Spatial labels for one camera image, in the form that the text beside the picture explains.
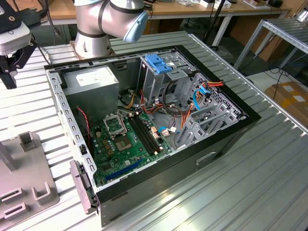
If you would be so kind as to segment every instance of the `table leg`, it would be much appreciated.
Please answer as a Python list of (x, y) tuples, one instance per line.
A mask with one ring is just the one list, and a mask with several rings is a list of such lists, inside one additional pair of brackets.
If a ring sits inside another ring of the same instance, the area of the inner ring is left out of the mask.
[(294, 47), (294, 49), (291, 51), (291, 53), (288, 55), (288, 57), (286, 57), (286, 59), (283, 61), (283, 63), (280, 65), (279, 68), (283, 68), (284, 65), (286, 65), (286, 63), (292, 58), (292, 56), (295, 54), (295, 52), (297, 51), (298, 49), (296, 47)]
[[(282, 12), (278, 18), (284, 18), (287, 15), (287, 11)], [(261, 45), (259, 46), (259, 48), (257, 49), (255, 55), (259, 55), (261, 53), (261, 51), (264, 49), (264, 47), (268, 44), (270, 38), (273, 36), (273, 32), (269, 32), (266, 37), (264, 38), (264, 40), (262, 41)]]
[(240, 67), (240, 65), (242, 64), (244, 58), (246, 57), (246, 55), (248, 54), (248, 52), (250, 51), (250, 48), (252, 47), (252, 45), (254, 44), (256, 38), (258, 37), (258, 35), (260, 34), (262, 27), (263, 27), (263, 20), (261, 20), (261, 22), (259, 23), (259, 25), (257, 26), (256, 30), (254, 31), (254, 33), (252, 34), (251, 38), (249, 39), (249, 41), (247, 42), (244, 50), (242, 51), (241, 55), (239, 56), (239, 58), (237, 59), (234, 68), (238, 69)]
[(262, 43), (261, 43), (261, 45), (258, 47), (258, 49), (256, 50), (256, 53), (255, 53), (255, 55), (259, 55), (262, 51), (263, 51), (263, 49), (264, 49), (264, 47), (268, 44), (268, 42), (269, 42), (269, 40), (270, 40), (270, 38), (273, 36), (273, 32), (269, 32), (267, 35), (266, 35), (266, 37), (264, 38), (264, 40), (262, 41)]
[(223, 19), (222, 24), (221, 24), (221, 26), (219, 28), (219, 31), (218, 31), (215, 39), (214, 39), (214, 42), (213, 42), (212, 46), (218, 46), (219, 45), (219, 43), (220, 43), (220, 41), (222, 39), (222, 36), (225, 33), (225, 31), (226, 31), (226, 29), (227, 29), (227, 27), (229, 25), (229, 22), (230, 22), (231, 18), (232, 18), (232, 16), (226, 16)]

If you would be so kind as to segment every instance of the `blue drive bay latch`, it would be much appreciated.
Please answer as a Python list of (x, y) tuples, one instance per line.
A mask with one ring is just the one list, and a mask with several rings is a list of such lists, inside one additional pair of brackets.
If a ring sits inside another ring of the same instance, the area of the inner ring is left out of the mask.
[(145, 59), (159, 74), (172, 71), (172, 68), (166, 65), (164, 60), (160, 58), (157, 54), (146, 55)]

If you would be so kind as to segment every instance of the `metal shelf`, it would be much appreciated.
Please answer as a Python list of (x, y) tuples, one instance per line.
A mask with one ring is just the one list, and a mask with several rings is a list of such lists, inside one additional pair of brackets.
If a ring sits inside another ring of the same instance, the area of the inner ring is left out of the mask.
[[(262, 119), (227, 155), (104, 228), (111, 230), (305, 230), (308, 226), (308, 136), (233, 67), (186, 32), (143, 36), (137, 43), (111, 42), (116, 53), (184, 45), (223, 79)], [(75, 60), (69, 45), (46, 48), (53, 63)], [(16, 230), (102, 230), (100, 217), (85, 215), (69, 175), (72, 154), (64, 136), (44, 74), (43, 57), (35, 51), (17, 75), (15, 90), (0, 92), (0, 140), (17, 132), (36, 131), (60, 195), (54, 207), (28, 219)]]
[[(295, 46), (297, 49), (300, 49), (304, 53), (308, 53), (307, 24), (301, 23), (297, 21), (295, 18), (261, 20), (258, 27), (251, 36), (250, 40), (248, 41), (247, 45), (245, 46), (244, 50), (242, 51), (241, 55), (239, 56), (238, 60), (236, 61), (234, 65), (236, 69), (238, 69), (241, 66), (244, 58), (250, 51), (251, 46), (254, 44), (255, 40), (257, 39), (258, 35), (260, 34), (263, 28), (268, 29), (270, 32), (263, 40), (262, 44), (256, 51), (256, 54), (258, 54), (260, 51), (263, 50), (263, 48), (267, 45), (273, 34), (286, 40), (287, 42)], [(285, 65), (290, 58), (291, 56), (288, 56), (287, 60), (283, 62), (284, 63), (283, 65)]]

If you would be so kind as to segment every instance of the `open computer tower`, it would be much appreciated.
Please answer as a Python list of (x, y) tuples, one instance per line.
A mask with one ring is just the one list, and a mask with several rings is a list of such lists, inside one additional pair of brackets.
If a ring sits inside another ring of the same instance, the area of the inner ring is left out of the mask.
[(260, 116), (183, 46), (45, 67), (102, 226), (224, 155)]

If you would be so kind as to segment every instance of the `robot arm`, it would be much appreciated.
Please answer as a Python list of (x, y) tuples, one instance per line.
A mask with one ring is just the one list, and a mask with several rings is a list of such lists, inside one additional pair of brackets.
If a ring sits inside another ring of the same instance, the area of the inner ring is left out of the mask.
[(106, 56), (110, 48), (107, 34), (136, 42), (148, 20), (142, 0), (76, 0), (75, 6), (75, 50), (83, 58)]
[[(75, 0), (75, 6), (75, 50), (83, 58), (106, 56), (110, 49), (107, 34), (136, 42), (148, 20), (142, 0)], [(16, 69), (25, 66), (37, 46), (29, 29), (39, 26), (47, 11), (47, 0), (38, 12), (15, 12), (6, 0), (0, 0), (0, 78), (7, 89), (16, 88)]]
[(25, 66), (37, 46), (29, 29), (39, 26), (47, 12), (47, 1), (41, 11), (15, 12), (6, 0), (0, 0), (0, 78), (7, 89), (16, 88), (16, 70)]

